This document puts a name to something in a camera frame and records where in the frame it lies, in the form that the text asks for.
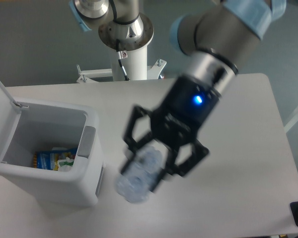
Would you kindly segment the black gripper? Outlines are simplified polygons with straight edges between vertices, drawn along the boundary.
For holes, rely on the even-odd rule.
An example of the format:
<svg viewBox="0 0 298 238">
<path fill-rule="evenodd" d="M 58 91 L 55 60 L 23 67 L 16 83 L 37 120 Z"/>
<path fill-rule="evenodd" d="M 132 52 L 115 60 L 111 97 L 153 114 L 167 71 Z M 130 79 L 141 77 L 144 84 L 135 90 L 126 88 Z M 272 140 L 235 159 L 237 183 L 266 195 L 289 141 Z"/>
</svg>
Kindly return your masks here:
<svg viewBox="0 0 298 238">
<path fill-rule="evenodd" d="M 197 139 L 200 127 L 219 102 L 214 81 L 206 83 L 189 75 L 179 76 L 156 109 L 150 111 L 140 105 L 132 109 L 123 134 L 123 141 L 131 155 L 120 169 L 124 174 L 135 160 L 136 153 L 156 140 L 168 148 L 165 165 L 158 172 L 151 192 L 155 192 L 167 175 L 187 176 L 204 158 L 209 149 Z M 138 141 L 133 138 L 137 120 L 148 116 L 150 130 Z M 176 163 L 180 148 L 190 144 L 191 153 L 180 164 Z"/>
</svg>

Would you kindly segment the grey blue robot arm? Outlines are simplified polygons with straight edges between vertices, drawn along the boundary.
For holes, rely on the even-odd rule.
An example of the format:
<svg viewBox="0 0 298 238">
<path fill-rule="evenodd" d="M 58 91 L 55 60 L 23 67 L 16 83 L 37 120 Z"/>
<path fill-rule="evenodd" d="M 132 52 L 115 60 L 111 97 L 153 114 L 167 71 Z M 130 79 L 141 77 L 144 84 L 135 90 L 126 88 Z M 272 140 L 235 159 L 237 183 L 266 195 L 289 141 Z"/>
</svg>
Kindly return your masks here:
<svg viewBox="0 0 298 238">
<path fill-rule="evenodd" d="M 147 80 L 147 61 L 133 56 L 147 47 L 154 29 L 137 0 L 72 0 L 84 31 L 98 30 L 113 53 L 115 81 Z M 166 175 L 186 176 L 208 154 L 197 135 L 224 90 L 285 12 L 284 0 L 222 0 L 205 13 L 185 15 L 171 26 L 170 41 L 191 58 L 153 110 L 135 105 L 123 139 L 127 161 L 117 190 L 153 192 Z"/>
</svg>

